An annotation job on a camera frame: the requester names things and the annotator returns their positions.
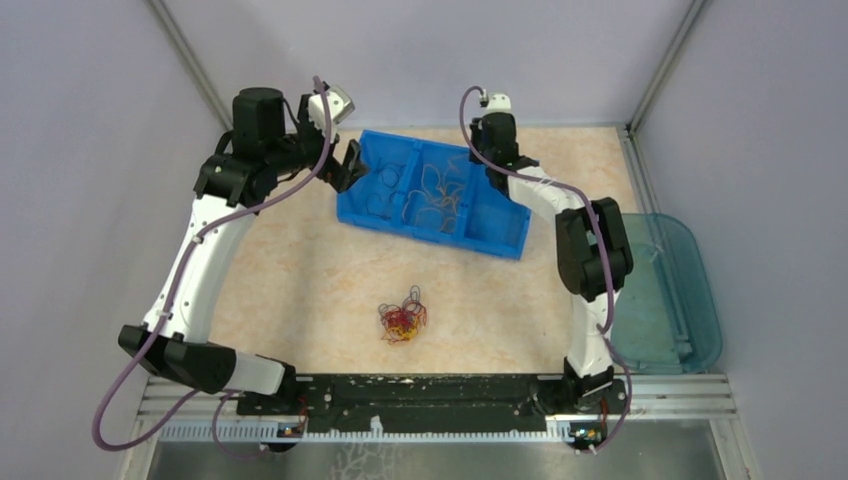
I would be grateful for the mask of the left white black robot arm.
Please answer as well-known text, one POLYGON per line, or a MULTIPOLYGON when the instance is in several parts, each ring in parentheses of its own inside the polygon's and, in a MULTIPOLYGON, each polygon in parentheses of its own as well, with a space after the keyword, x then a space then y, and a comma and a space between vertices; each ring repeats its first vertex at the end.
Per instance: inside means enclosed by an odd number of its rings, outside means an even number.
POLYGON ((333 156, 337 127, 354 109, 342 88, 322 84, 301 96, 287 131, 290 106, 281 91, 251 87, 233 99, 233 126, 199 170, 188 227, 162 291, 142 323, 124 326, 118 337, 149 374, 207 394, 260 395, 277 414, 297 406, 295 368, 211 342, 212 320, 239 245, 281 182, 307 170, 342 193, 367 173, 357 141, 343 160, 333 156))

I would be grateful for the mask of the coloured wire ball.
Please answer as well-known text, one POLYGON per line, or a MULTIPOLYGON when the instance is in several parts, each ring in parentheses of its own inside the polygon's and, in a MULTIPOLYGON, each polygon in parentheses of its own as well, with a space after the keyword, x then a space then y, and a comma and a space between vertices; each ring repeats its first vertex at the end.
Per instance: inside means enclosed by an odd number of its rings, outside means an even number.
POLYGON ((400 305, 381 304, 378 315, 384 329, 382 339, 389 344, 409 342, 428 325, 428 312, 421 302, 418 285, 410 287, 400 305))

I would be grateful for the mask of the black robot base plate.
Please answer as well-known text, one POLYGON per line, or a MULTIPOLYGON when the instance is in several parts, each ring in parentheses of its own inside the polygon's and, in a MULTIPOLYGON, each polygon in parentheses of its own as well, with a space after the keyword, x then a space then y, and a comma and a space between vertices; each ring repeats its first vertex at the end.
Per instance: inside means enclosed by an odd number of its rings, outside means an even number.
POLYGON ((245 393, 242 416, 292 415, 309 433, 365 433, 374 419, 388 434, 541 433, 556 415, 620 414, 627 395, 614 380, 601 404, 576 410, 559 375, 314 374, 284 381, 274 395, 245 393))

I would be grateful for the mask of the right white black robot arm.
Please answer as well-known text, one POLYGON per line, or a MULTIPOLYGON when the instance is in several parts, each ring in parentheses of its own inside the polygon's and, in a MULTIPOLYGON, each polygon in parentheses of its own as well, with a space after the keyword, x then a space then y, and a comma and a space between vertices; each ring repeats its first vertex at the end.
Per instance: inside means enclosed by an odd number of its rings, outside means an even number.
POLYGON ((609 332, 617 295, 634 266, 620 207, 610 197, 589 200, 521 154, 512 114, 487 113, 469 128, 470 158, 485 166, 492 187, 554 230, 558 275, 573 296, 563 398, 572 410, 588 412, 613 389, 609 332))

